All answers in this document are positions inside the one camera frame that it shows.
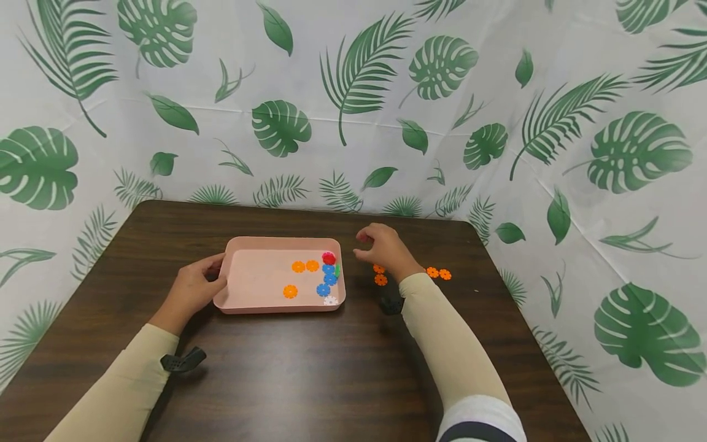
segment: pink tray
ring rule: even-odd
[[[324,283],[325,252],[336,257],[339,279],[328,286],[328,296],[320,296],[317,286]],[[293,270],[295,261],[310,260],[318,263],[316,271]],[[331,238],[238,236],[228,241],[221,274],[226,274],[228,284],[216,295],[214,305],[228,314],[332,311],[346,298],[341,246]],[[289,285],[297,288],[294,298],[284,295]]]

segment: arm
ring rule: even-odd
[[[373,223],[356,237],[373,242],[370,250],[354,250],[356,257],[387,268],[399,284],[405,298],[403,319],[425,356],[445,411],[473,395],[491,396],[510,405],[501,378],[476,335],[412,257],[397,232]]]
[[[218,274],[223,254],[179,270],[164,304],[108,370],[59,422],[46,442],[137,442],[169,379],[160,359],[174,354],[189,319],[226,286]]]

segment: right hand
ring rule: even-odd
[[[425,271],[392,227],[371,223],[356,234],[356,239],[373,243],[370,250],[353,249],[356,258],[384,267],[398,284],[412,274]]]

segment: fabric backdrop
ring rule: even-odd
[[[0,388],[147,199],[432,216],[595,441],[703,439],[707,0],[5,0],[0,33]]]

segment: brown table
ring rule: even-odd
[[[181,346],[208,358],[170,379],[144,440],[433,440],[440,400],[429,372],[400,317],[381,315],[370,265],[351,253],[371,221],[396,228],[421,264],[452,271],[440,285],[496,365],[529,440],[589,441],[468,224],[175,202],[143,203],[128,218],[0,396],[0,441],[42,440],[150,318],[177,270],[239,235],[336,238],[346,302],[333,313],[202,311]]]

